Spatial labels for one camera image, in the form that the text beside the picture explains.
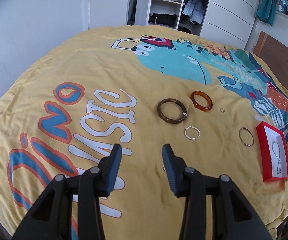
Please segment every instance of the closet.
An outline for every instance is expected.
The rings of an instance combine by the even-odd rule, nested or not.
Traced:
[[[184,0],[178,0],[177,3],[163,0],[137,0],[135,25],[155,24],[152,17],[154,13],[176,14],[176,24],[169,26],[170,28],[186,30],[214,42],[244,49],[255,21],[259,0],[200,1],[204,13],[202,21],[198,24],[194,21],[195,17],[185,19],[185,15],[182,14],[190,6],[185,4]]]

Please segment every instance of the bedding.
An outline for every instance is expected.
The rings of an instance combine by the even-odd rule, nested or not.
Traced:
[[[211,97],[210,111],[194,108],[196,90]],[[184,122],[158,116],[165,98],[186,106]],[[172,104],[162,110],[178,118]],[[251,53],[161,26],[82,32],[35,62],[0,99],[0,223],[13,234],[54,176],[82,174],[120,143],[115,190],[100,199],[106,238],[177,239],[184,199],[173,196],[163,171],[161,149],[170,143],[202,174],[228,174],[274,238],[288,215],[288,179],[262,180],[261,121],[279,128],[288,147],[288,91]],[[198,140],[184,136],[188,126],[200,130]],[[241,143],[241,127],[251,131],[252,147]],[[211,239],[209,208],[207,218]]]

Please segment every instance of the teal curtain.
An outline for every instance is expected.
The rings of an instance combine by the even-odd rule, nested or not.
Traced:
[[[258,9],[257,18],[265,23],[273,25],[277,0],[262,0],[262,4]]]

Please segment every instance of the black folded clothes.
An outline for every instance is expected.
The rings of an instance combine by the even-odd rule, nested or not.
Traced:
[[[153,24],[163,24],[163,25],[168,25],[170,27],[175,27],[175,22],[177,19],[176,14],[160,14],[160,13],[153,13],[149,17],[149,22]]]

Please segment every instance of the wooden headboard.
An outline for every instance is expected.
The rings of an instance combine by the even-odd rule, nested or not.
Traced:
[[[288,48],[267,33],[261,32],[253,54],[264,60],[288,90]]]

